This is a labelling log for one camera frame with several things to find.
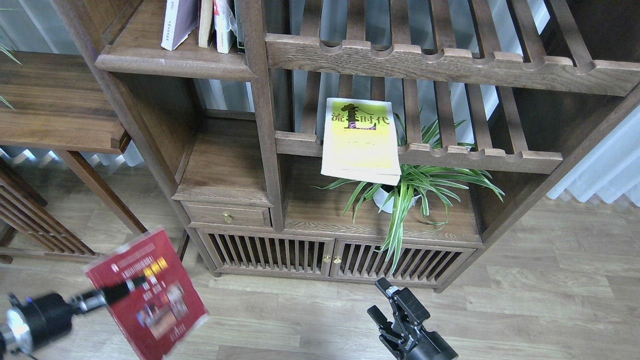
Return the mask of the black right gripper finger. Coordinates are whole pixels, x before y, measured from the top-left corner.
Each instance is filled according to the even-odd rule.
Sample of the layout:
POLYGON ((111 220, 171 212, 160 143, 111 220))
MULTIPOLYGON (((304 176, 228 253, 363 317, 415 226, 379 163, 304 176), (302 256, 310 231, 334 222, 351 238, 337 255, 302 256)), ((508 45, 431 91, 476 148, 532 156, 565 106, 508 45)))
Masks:
POLYGON ((384 277, 376 280, 375 286, 388 299, 393 310, 393 316, 396 306, 405 309, 405 312, 407 312, 407 321, 403 323, 404 328, 402 330, 404 336, 409 335, 409 330, 418 331, 423 322, 431 317, 429 311, 409 288, 399 289, 397 286, 391 285, 384 277))
POLYGON ((405 309, 401 307, 396 306, 393 309, 395 309, 393 313, 395 323, 389 321, 377 305, 371 306, 366 312, 378 326, 379 339, 390 351, 391 355, 406 356, 406 351, 403 347, 405 342, 403 323, 407 321, 408 315, 405 309))

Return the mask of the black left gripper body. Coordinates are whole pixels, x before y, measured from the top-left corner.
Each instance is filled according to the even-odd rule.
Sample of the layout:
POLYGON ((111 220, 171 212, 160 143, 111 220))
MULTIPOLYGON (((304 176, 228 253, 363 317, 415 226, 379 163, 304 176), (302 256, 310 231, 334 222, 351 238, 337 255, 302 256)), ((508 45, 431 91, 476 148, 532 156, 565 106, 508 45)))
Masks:
POLYGON ((6 352, 34 353, 73 328, 73 316, 108 306, 105 294, 89 291, 65 301, 57 292, 22 303, 12 292, 6 312, 6 352))

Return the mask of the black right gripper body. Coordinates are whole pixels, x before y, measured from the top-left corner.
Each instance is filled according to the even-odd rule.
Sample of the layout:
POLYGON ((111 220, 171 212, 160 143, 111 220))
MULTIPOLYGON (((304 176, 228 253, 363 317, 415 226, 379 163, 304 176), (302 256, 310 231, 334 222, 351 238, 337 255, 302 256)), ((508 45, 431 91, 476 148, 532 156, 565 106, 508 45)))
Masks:
POLYGON ((411 322, 387 321, 385 346, 396 360, 457 360, 458 353, 438 332, 411 322))

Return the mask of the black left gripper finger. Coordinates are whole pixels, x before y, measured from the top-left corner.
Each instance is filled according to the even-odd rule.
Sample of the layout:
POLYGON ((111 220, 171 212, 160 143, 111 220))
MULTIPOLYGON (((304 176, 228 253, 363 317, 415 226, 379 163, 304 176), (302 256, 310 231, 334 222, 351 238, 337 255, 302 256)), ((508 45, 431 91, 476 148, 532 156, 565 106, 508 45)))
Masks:
POLYGON ((137 287, 142 286, 146 281, 146 276, 135 276, 119 284, 103 287, 102 292, 106 305, 114 305, 116 302, 126 298, 128 294, 134 292, 137 287))

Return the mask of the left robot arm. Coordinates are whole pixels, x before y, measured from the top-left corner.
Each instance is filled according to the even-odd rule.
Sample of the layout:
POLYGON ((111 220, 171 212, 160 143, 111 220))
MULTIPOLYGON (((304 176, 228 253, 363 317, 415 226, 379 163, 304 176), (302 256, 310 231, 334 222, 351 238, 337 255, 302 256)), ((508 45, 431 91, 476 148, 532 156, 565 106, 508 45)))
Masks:
POLYGON ((6 323, 1 324, 1 355, 22 353, 32 357, 35 351, 66 337, 73 328, 73 316, 112 306, 146 281, 145 275, 135 276, 119 284, 92 289, 69 301, 57 292, 50 292, 21 303, 11 292, 11 307, 6 312, 6 323))

